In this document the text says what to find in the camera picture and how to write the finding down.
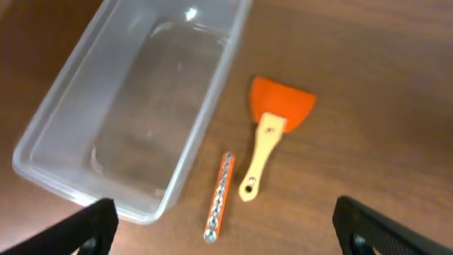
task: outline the orange spatula head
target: orange spatula head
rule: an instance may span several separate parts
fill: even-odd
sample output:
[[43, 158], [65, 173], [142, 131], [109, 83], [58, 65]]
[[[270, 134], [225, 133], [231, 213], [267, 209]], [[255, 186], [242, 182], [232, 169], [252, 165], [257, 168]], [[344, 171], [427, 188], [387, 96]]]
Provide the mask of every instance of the orange spatula head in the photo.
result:
[[259, 76], [253, 80], [250, 97], [253, 120], [259, 123], [263, 113], [273, 113], [286, 119], [285, 132], [304, 121], [316, 102], [313, 94]]

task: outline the brown wooden surface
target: brown wooden surface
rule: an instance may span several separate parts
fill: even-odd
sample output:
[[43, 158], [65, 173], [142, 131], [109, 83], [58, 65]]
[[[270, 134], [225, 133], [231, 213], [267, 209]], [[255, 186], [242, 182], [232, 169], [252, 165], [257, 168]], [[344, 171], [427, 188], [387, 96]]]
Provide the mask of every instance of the brown wooden surface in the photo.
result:
[[[11, 157], [99, 2], [15, 0], [1, 17], [0, 250], [80, 209], [16, 175]], [[340, 254], [331, 216], [343, 194], [453, 248], [452, 11], [448, 0], [256, 0], [177, 206], [149, 226], [122, 221], [112, 254]], [[242, 203], [255, 74], [319, 100]], [[237, 175], [221, 237], [206, 245], [227, 149]]]

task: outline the clear plastic bin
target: clear plastic bin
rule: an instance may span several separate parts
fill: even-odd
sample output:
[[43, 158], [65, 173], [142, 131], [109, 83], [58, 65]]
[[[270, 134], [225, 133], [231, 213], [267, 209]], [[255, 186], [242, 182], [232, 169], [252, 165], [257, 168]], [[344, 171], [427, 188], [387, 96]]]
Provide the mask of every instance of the clear plastic bin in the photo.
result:
[[13, 156], [28, 180], [139, 224], [174, 205], [249, 0], [105, 0]]

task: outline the spatula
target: spatula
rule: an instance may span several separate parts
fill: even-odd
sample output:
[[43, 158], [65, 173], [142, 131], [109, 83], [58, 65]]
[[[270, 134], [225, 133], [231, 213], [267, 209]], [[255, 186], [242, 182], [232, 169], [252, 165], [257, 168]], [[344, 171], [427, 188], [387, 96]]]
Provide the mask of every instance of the spatula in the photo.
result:
[[295, 129], [308, 116], [316, 96], [258, 76], [253, 80], [250, 100], [258, 128], [252, 161], [239, 186], [239, 195], [244, 202], [256, 197], [270, 153], [284, 132]]

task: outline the beige handle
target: beige handle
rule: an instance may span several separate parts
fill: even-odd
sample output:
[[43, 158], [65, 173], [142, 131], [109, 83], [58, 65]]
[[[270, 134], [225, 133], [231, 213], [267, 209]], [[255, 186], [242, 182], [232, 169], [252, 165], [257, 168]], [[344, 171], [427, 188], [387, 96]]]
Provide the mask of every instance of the beige handle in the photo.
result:
[[264, 113], [256, 129], [255, 149], [246, 177], [239, 186], [239, 195], [244, 202], [258, 194], [261, 174], [269, 154], [280, 141], [285, 130], [286, 119], [272, 113]]

